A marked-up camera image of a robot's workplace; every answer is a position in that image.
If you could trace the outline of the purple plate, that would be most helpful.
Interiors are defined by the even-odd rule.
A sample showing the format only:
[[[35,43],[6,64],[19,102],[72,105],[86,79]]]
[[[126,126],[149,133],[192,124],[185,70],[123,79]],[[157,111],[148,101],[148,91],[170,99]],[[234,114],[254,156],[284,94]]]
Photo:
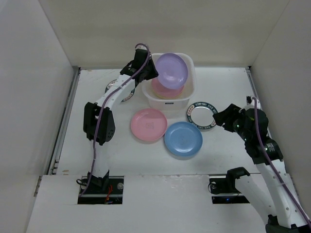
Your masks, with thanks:
[[[188,79],[188,67],[185,61],[175,53],[165,53],[156,61],[158,81],[168,89],[177,90],[184,86]]]

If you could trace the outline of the cream plate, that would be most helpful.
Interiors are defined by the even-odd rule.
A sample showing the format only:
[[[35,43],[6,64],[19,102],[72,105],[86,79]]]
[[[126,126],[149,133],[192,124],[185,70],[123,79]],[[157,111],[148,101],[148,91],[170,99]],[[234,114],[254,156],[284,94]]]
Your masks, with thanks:
[[[177,96],[173,96],[173,97],[166,97],[166,96],[162,96],[162,95],[155,93],[155,96],[157,96],[160,99],[164,99],[164,100],[173,100],[173,99],[179,98],[180,94]]]

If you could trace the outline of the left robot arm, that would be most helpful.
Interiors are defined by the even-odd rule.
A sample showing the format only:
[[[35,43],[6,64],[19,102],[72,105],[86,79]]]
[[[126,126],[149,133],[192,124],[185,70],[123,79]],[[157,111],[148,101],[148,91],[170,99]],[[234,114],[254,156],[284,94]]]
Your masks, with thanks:
[[[158,76],[147,45],[135,46],[134,59],[121,71],[112,87],[95,103],[88,102],[84,107],[83,131],[92,142],[93,159],[87,174],[84,191],[89,188],[103,193],[109,188],[109,166],[106,155],[97,152],[97,146],[103,146],[114,136],[116,126],[113,108],[129,96],[144,80]]]

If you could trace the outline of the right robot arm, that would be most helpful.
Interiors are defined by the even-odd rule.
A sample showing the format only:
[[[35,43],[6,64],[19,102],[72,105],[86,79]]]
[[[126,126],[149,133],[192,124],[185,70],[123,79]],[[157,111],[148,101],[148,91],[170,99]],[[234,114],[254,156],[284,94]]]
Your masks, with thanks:
[[[267,233],[309,233],[311,220],[302,209],[282,152],[268,136],[269,120],[256,104],[234,104],[213,115],[216,125],[237,133],[268,188],[261,190],[244,167],[227,171],[225,186],[242,193],[261,217]]]

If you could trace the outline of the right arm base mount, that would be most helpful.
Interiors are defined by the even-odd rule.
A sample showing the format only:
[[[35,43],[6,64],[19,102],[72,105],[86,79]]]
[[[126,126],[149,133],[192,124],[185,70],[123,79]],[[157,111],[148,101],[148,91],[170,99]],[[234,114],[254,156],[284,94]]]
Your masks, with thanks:
[[[213,204],[247,204],[249,201],[229,185],[225,175],[209,176],[208,190]]]

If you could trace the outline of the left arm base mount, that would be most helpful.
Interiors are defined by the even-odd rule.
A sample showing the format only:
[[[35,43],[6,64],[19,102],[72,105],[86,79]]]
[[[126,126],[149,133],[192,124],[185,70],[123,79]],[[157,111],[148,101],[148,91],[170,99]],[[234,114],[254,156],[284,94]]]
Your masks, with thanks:
[[[123,176],[111,176],[109,177],[108,184],[104,185],[104,188],[90,184],[86,191],[87,178],[83,177],[78,179],[77,184],[80,185],[78,204],[85,205],[117,205],[122,204],[123,201],[123,189],[124,189],[124,177]]]

